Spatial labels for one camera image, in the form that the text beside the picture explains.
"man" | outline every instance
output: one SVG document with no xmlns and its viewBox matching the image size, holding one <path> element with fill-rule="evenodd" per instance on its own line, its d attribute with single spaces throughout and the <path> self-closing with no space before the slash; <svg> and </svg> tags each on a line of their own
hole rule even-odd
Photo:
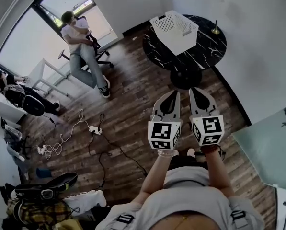
<svg viewBox="0 0 286 230">
<path fill-rule="evenodd" d="M 71 11 L 65 12 L 61 19 L 66 24 L 61 33 L 69 45 L 71 75 L 92 88 L 97 86 L 103 97 L 109 98 L 111 95 L 109 92 L 110 82 L 102 74 L 95 59 L 93 41 L 85 37 L 89 31 L 87 21 L 83 18 L 76 20 Z M 81 69 L 80 57 L 84 59 L 91 73 Z"/>
</svg>

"round black table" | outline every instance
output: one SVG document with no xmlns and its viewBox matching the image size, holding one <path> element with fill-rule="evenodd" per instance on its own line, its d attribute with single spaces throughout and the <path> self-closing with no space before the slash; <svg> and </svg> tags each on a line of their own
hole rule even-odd
<svg viewBox="0 0 286 230">
<path fill-rule="evenodd" d="M 211 32 L 215 27 L 213 22 L 199 16 L 184 16 L 199 26 L 194 47 L 176 56 L 150 26 L 143 37 L 143 49 L 154 64 L 171 71 L 171 81 L 177 88 L 188 90 L 199 85 L 202 70 L 216 65 L 223 58 L 227 41 L 220 29 L 220 34 Z"/>
</svg>

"hand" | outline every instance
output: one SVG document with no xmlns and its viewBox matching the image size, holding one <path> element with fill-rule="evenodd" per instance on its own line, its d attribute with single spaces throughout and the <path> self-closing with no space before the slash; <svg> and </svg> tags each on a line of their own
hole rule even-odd
<svg viewBox="0 0 286 230">
<path fill-rule="evenodd" d="M 23 157 L 23 156 L 20 156 L 20 155 L 19 155 L 18 159 L 19 159 L 21 162 L 24 162 L 24 160 L 25 160 L 24 157 Z"/>
<path fill-rule="evenodd" d="M 28 76 L 23 76 L 23 83 L 27 83 Z"/>
<path fill-rule="evenodd" d="M 73 20 L 73 21 L 71 21 L 71 22 L 69 23 L 70 26 L 74 26 L 75 24 L 76 24 L 76 21 L 75 21 L 75 20 Z"/>
<path fill-rule="evenodd" d="M 94 42 L 91 40 L 86 40 L 85 44 L 89 46 L 93 46 Z"/>
</svg>

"office chair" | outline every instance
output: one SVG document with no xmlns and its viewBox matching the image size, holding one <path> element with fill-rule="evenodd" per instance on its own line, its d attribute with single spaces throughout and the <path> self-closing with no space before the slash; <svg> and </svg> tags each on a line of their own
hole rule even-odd
<svg viewBox="0 0 286 230">
<path fill-rule="evenodd" d="M 86 20 L 86 17 L 85 17 L 85 16 L 82 16 L 82 17 L 80 17 L 80 18 L 78 18 L 78 17 L 75 16 L 75 18 L 76 18 L 76 20 L 79 20 L 79 19 L 82 19 L 82 18 Z M 99 49 L 101 46 L 100 46 L 100 44 L 98 43 L 97 39 L 92 36 L 91 31 L 88 31 L 88 33 L 87 33 L 87 35 L 86 35 L 86 39 L 92 40 L 92 41 L 94 42 L 95 57 L 96 57 L 96 61 L 97 61 L 98 65 L 100 65 L 100 64 L 109 64 L 109 65 L 110 65 L 110 68 L 113 68 L 114 65 L 113 65 L 113 63 L 112 63 L 111 61 L 101 61 L 101 60 L 99 60 L 99 59 L 101 58 L 101 56 L 103 56 L 103 54 L 106 54 L 107 56 L 109 56 L 110 53 L 109 53 L 107 50 L 104 50 L 104 51 L 102 51 L 101 53 L 98 53 L 98 49 Z M 58 59 L 61 59 L 61 57 L 64 57 L 66 60 L 69 61 L 69 57 L 64 54 L 64 49 L 61 51 L 61 53 L 58 55 L 57 58 L 58 58 Z M 86 66 L 86 62 L 81 58 L 81 67 L 84 67 L 84 66 Z"/>
<path fill-rule="evenodd" d="M 4 132 L 3 139 L 5 140 L 5 142 L 8 143 L 10 147 L 14 149 L 16 152 L 21 151 L 23 156 L 25 156 L 26 159 L 29 159 L 27 157 L 27 152 L 26 152 L 26 148 L 29 148 L 30 152 L 32 148 L 26 146 L 26 142 L 29 136 L 26 136 L 24 138 L 23 134 L 20 131 L 11 126 L 8 126 L 7 122 L 2 117 L 1 117 L 1 127 Z"/>
</svg>

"plaid fabric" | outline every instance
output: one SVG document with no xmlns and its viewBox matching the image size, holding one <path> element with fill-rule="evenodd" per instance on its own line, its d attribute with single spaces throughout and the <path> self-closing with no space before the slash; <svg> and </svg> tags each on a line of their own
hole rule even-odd
<svg viewBox="0 0 286 230">
<path fill-rule="evenodd" d="M 21 199 L 9 200 L 7 214 L 13 216 L 13 210 Z M 61 201 L 49 201 L 41 204 L 23 201 L 20 208 L 20 219 L 26 225 L 36 224 L 39 229 L 50 230 L 57 223 L 71 217 L 71 210 L 66 203 Z"/>
</svg>

